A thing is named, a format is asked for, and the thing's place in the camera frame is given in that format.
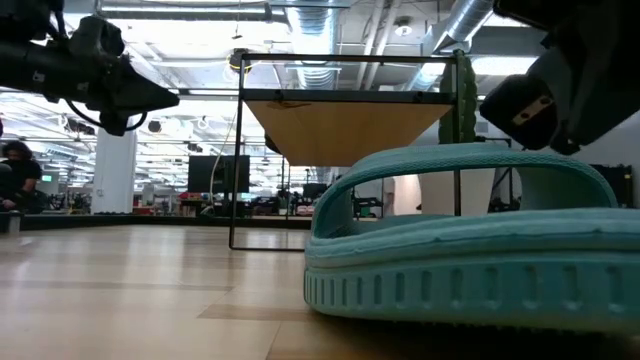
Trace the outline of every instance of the ceiling light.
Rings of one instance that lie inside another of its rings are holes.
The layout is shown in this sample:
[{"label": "ceiling light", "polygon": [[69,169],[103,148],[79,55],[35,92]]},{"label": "ceiling light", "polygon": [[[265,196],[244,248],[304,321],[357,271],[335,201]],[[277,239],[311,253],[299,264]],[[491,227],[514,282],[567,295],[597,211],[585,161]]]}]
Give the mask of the ceiling light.
[{"label": "ceiling light", "polygon": [[191,95],[238,96],[238,90],[189,90]]},{"label": "ceiling light", "polygon": [[411,16],[398,16],[393,25],[397,26],[396,35],[407,36],[411,34],[413,29],[411,28],[411,22],[413,18]]},{"label": "ceiling light", "polygon": [[161,67],[175,67],[175,68],[194,68],[194,67],[208,67],[218,64],[226,64],[226,60],[149,60],[151,65]]},{"label": "ceiling light", "polygon": [[69,119],[65,115],[60,115],[58,117],[58,126],[65,127],[67,125],[69,125]]},{"label": "ceiling light", "polygon": [[535,57],[485,56],[473,60],[477,75],[508,76],[526,74]]},{"label": "ceiling light", "polygon": [[[156,0],[142,0],[144,2],[150,2],[150,3],[157,3]],[[220,4],[220,3],[224,3],[224,4],[229,4],[229,3],[243,3],[243,2],[250,2],[252,4],[255,4],[256,1],[255,0],[238,0],[238,1],[229,1],[229,0],[164,0],[163,2],[165,3],[174,3],[174,4]]]},{"label": "ceiling light", "polygon": [[209,122],[207,121],[206,117],[203,116],[202,119],[198,120],[198,129],[205,130],[208,128],[209,128]]},{"label": "ceiling light", "polygon": [[16,140],[28,141],[28,142],[37,142],[37,143],[45,143],[45,142],[76,142],[74,139],[69,139],[69,138],[44,138],[44,137],[43,138],[27,137],[27,138],[16,139]]},{"label": "ceiling light", "polygon": [[412,31],[413,31],[413,29],[411,29],[411,26],[402,25],[402,26],[398,26],[398,28],[396,29],[396,35],[398,35],[398,36],[407,36],[407,35],[411,34]]},{"label": "ceiling light", "polygon": [[445,66],[446,64],[444,63],[426,63],[422,65],[422,69],[420,70],[420,72],[424,76],[429,76],[429,75],[439,76],[439,75],[442,75],[442,73],[444,72]]},{"label": "ceiling light", "polygon": [[483,26],[529,27],[528,25],[523,24],[517,20],[501,17],[496,14],[489,16],[489,18],[487,19],[487,21],[485,21]]},{"label": "ceiling light", "polygon": [[182,12],[182,13],[251,13],[251,14],[262,14],[264,10],[258,8],[238,8],[237,6],[232,6],[229,8],[224,7],[187,7],[181,6],[176,9],[175,6],[103,6],[102,11],[115,11],[115,12],[157,12],[157,13],[171,13],[171,12]]}]

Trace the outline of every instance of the ceiling duct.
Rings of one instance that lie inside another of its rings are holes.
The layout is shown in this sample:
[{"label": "ceiling duct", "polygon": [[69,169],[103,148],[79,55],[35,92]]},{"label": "ceiling duct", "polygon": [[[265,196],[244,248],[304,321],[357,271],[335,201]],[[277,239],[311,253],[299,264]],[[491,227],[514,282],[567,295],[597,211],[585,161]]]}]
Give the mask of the ceiling duct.
[{"label": "ceiling duct", "polygon": [[65,159],[65,160],[71,160],[71,161],[78,160],[78,155],[73,155],[68,152],[58,151],[51,148],[47,148],[43,153],[47,154],[48,156],[53,156],[59,159]]},{"label": "ceiling duct", "polygon": [[262,6],[189,7],[156,4],[123,6],[122,4],[109,2],[103,4],[96,13],[108,19],[117,20],[255,21],[289,24],[284,11],[282,9],[276,10],[268,3],[264,3]]},{"label": "ceiling duct", "polygon": [[[339,12],[322,7],[292,7],[286,9],[293,33],[296,54],[333,54],[336,43]],[[308,90],[333,90],[336,72],[322,68],[298,70],[300,87]]]},{"label": "ceiling duct", "polygon": [[[422,41],[423,56],[454,49],[468,52],[471,49],[471,38],[492,14],[493,0],[457,0],[446,20],[429,26]],[[416,71],[405,90],[429,90],[438,79],[438,74],[423,70],[424,67],[421,67]]]}]

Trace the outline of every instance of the ceiling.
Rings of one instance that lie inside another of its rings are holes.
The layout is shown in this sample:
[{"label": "ceiling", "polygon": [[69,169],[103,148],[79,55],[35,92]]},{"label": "ceiling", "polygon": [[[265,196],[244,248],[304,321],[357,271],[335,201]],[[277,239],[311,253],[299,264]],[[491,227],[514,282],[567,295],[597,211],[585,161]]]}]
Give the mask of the ceiling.
[{"label": "ceiling", "polygon": [[[150,2],[109,1],[103,6],[141,4],[148,6]],[[426,26],[446,19],[451,4],[450,0],[404,1],[398,16],[408,17],[412,31],[407,36],[399,36],[392,32],[384,51],[385,55],[419,56]],[[74,13],[73,9],[69,10],[69,6],[66,21],[68,30],[73,31],[85,14]],[[371,0],[352,0],[349,8],[340,11],[336,53],[362,54],[365,25],[373,13],[373,8],[374,2]],[[150,19],[147,15],[145,18],[141,15],[141,18],[136,19],[128,14],[120,19],[112,18],[110,21],[122,30],[123,39],[127,44],[126,51],[139,73],[165,87],[200,89],[192,91],[191,95],[183,96],[181,104],[177,107],[149,114],[150,120],[162,124],[160,132],[151,132],[145,125],[137,134],[137,188],[147,183],[155,183],[173,186],[181,191],[186,186],[186,163],[189,155],[233,153],[235,132],[229,125],[234,120],[237,102],[233,97],[233,91],[220,92],[220,89],[236,89],[238,84],[237,74],[228,67],[229,54],[234,48],[248,48],[253,52],[291,53],[292,35],[289,26],[277,22],[236,23],[206,19],[193,21],[171,18],[170,15],[162,13],[157,18],[162,19]],[[485,26],[522,25],[494,16]],[[295,70],[287,69],[285,65],[266,62],[255,64],[245,86],[296,87]],[[338,66],[340,75],[337,87],[351,89],[359,64]],[[479,94],[490,91],[509,71],[522,71],[514,68],[507,70],[507,73],[498,72],[492,75],[495,69],[489,69],[487,64],[478,66],[484,66],[484,73],[478,75]],[[415,71],[413,65],[386,64],[380,67],[374,86],[404,84]],[[95,166],[97,138],[95,135],[78,133],[75,126],[76,123],[88,124],[79,119],[66,104],[54,104],[38,95],[5,90],[0,90],[4,137],[28,140],[37,154],[38,161],[46,170],[59,171],[63,182],[74,186],[90,184]],[[87,114],[92,118],[98,117],[98,114],[89,111]],[[253,156],[251,182],[256,186],[252,188],[252,193],[273,192],[282,181],[283,159],[266,149],[264,130],[246,107],[244,114],[242,137],[248,145],[244,146],[243,152]],[[223,146],[227,134],[231,141]],[[187,142],[198,144],[201,152],[190,151]],[[292,183],[300,185],[306,181],[305,170],[304,167],[292,168]],[[310,181],[315,181],[318,171],[310,170]],[[288,173],[288,166],[285,167],[285,173]]]}]

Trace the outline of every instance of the black equipment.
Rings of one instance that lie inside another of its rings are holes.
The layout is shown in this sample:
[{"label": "black equipment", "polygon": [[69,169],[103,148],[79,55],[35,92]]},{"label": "black equipment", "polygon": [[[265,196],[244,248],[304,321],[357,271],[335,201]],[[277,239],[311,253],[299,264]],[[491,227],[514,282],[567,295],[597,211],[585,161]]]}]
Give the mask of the black equipment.
[{"label": "black equipment", "polygon": [[373,208],[379,207],[382,208],[382,201],[378,200],[378,198],[370,197],[370,198],[357,198],[355,195],[351,199],[353,202],[353,214],[356,218],[362,217],[362,209],[364,208]]},{"label": "black equipment", "polygon": [[509,76],[480,113],[528,149],[572,154],[640,109],[635,0],[496,0],[494,12],[548,33],[547,52]]},{"label": "black equipment", "polygon": [[302,197],[314,200],[327,191],[327,184],[309,183],[302,185]]},{"label": "black equipment", "polygon": [[[187,191],[208,193],[211,187],[211,171],[217,156],[189,156]],[[221,156],[213,175],[213,193],[233,191],[233,156]],[[249,156],[239,157],[238,192],[249,192]]]},{"label": "black equipment", "polygon": [[[242,55],[248,54],[248,53],[249,53],[248,49],[233,49],[233,53],[229,56],[229,67],[231,68],[231,70],[239,74],[241,64],[242,64]],[[252,69],[251,61],[249,60],[245,61],[244,66],[245,66],[245,71],[248,74]]]},{"label": "black equipment", "polygon": [[[124,135],[143,124],[148,111],[176,106],[178,97],[135,72],[120,29],[88,16],[71,38],[63,17],[64,0],[0,2],[0,86],[42,94],[51,102],[67,101],[84,120],[109,134]],[[57,27],[49,19],[55,16]],[[45,40],[46,46],[31,40]],[[100,121],[82,114],[73,101],[99,111]],[[142,114],[134,126],[131,116]]]},{"label": "black equipment", "polygon": [[633,199],[633,169],[631,166],[591,165],[607,180],[618,205],[622,208],[635,208]]}]

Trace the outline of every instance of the black cable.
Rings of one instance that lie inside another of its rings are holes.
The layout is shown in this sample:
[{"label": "black cable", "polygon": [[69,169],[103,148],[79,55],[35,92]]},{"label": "black cable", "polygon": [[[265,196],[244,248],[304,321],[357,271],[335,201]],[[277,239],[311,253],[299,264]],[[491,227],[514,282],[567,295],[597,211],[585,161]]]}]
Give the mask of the black cable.
[{"label": "black cable", "polygon": [[99,122],[93,120],[92,118],[88,117],[87,115],[83,114],[74,104],[73,102],[71,102],[70,100],[65,100],[67,102],[67,105],[69,105],[69,107],[71,108],[71,110],[73,110],[74,113],[76,113],[76,115],[80,116],[84,121],[88,122],[91,125],[95,125],[99,128],[103,128],[102,124],[100,124]]},{"label": "black cable", "polygon": [[504,178],[507,177],[507,175],[509,175],[509,173],[511,172],[513,168],[509,168],[507,169],[507,171],[505,171],[504,173],[502,173],[502,175],[500,176],[500,179],[498,179],[498,181],[496,181],[495,184],[493,184],[493,187],[491,188],[491,192],[494,192],[498,186],[500,186],[500,184],[502,183],[502,181],[504,180]]},{"label": "black cable", "polygon": [[126,129],[124,129],[124,131],[133,131],[133,130],[139,128],[140,126],[142,126],[144,124],[145,120],[147,120],[147,113],[146,112],[142,113],[142,117],[140,118],[140,120],[138,120],[138,122],[135,125],[127,127]]},{"label": "black cable", "polygon": [[47,25],[47,34],[51,36],[51,38],[55,41],[60,42],[62,40],[62,37],[60,36],[58,29],[56,29],[56,27],[53,26],[53,24],[51,23]]},{"label": "black cable", "polygon": [[[82,111],[80,111],[80,109],[78,109],[73,104],[73,102],[71,102],[70,100],[65,100],[65,101],[67,102],[67,105],[69,105],[71,110],[73,110],[73,112],[76,113],[76,115],[80,116],[83,120],[87,121],[91,125],[95,125],[95,126],[97,126],[99,128],[104,128],[104,126],[102,126],[101,123],[99,123],[98,121],[95,121],[92,118],[88,117],[87,115],[83,114]],[[144,113],[142,113],[142,117],[140,118],[140,120],[138,120],[138,122],[135,125],[132,125],[132,126],[129,126],[129,127],[125,128],[124,131],[136,130],[137,128],[142,126],[146,120],[147,120],[147,113],[144,112]]]},{"label": "black cable", "polygon": [[62,11],[56,11],[53,13],[56,18],[56,22],[58,23],[58,34],[60,38],[67,38],[67,24],[64,22],[64,13]]}]

